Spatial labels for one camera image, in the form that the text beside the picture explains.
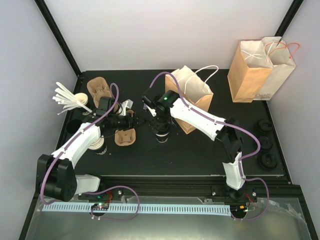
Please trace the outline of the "stack of paper cups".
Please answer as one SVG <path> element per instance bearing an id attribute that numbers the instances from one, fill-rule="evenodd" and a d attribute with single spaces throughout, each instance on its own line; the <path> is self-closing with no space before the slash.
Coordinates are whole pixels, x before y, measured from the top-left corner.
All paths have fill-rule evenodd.
<path id="1" fill-rule="evenodd" d="M 100 137 L 98 140 L 94 141 L 89 147 L 89 150 L 93 151 L 97 155 L 103 155 L 107 152 L 107 145 L 105 143 L 105 138 Z"/>

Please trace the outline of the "small brown paper bag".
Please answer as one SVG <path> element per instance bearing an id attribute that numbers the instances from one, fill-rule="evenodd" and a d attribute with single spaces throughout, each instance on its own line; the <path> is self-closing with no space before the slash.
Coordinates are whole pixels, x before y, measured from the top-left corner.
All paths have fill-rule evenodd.
<path id="1" fill-rule="evenodd" d="M 208 68 L 215 68 L 215 70 L 206 80 L 202 80 L 198 76 L 198 73 Z M 174 91 L 177 93 L 178 89 L 180 89 L 184 98 L 196 107 L 207 112 L 214 95 L 207 81 L 213 77 L 218 70 L 218 66 L 209 65 L 193 71 L 185 65 L 182 68 L 174 70 L 171 75 L 165 75 L 165 91 Z"/>

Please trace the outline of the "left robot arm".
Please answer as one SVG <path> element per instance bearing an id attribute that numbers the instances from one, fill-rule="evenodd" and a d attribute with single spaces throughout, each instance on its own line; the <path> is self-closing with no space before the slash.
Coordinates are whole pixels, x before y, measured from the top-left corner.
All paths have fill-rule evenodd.
<path id="1" fill-rule="evenodd" d="M 95 199 L 103 199 L 108 192 L 106 185 L 96 175 L 77 175 L 75 167 L 87 150 L 102 154 L 107 150 L 104 132 L 127 131 L 137 126 L 137 117 L 131 110 L 133 101 L 128 99 L 114 111 L 116 100 L 102 97 L 98 108 L 90 112 L 74 126 L 73 136 L 50 155 L 43 154 L 37 160 L 36 186 L 40 199 L 70 201 L 73 196 L 90 193 Z"/>

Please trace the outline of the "black paper coffee cup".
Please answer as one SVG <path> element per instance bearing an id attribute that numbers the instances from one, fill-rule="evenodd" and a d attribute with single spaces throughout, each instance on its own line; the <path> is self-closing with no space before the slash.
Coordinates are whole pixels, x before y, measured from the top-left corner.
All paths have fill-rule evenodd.
<path id="1" fill-rule="evenodd" d="M 156 133 L 155 137 L 159 143 L 165 143 L 169 139 L 169 134 L 170 134 L 169 131 L 164 133 Z"/>

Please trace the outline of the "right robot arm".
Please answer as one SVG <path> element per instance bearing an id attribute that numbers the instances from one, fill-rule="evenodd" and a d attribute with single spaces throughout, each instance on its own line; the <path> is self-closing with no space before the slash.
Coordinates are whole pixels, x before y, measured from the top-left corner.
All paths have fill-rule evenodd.
<path id="1" fill-rule="evenodd" d="M 142 102 L 151 114 L 148 122 L 158 142 L 168 140 L 172 119 L 191 125 L 214 142 L 217 150 L 213 155 L 222 162 L 228 198 L 238 202 L 246 195 L 241 163 L 243 140 L 239 130 L 230 126 L 229 120 L 196 107 L 173 90 L 161 95 L 149 88 L 142 94 Z"/>

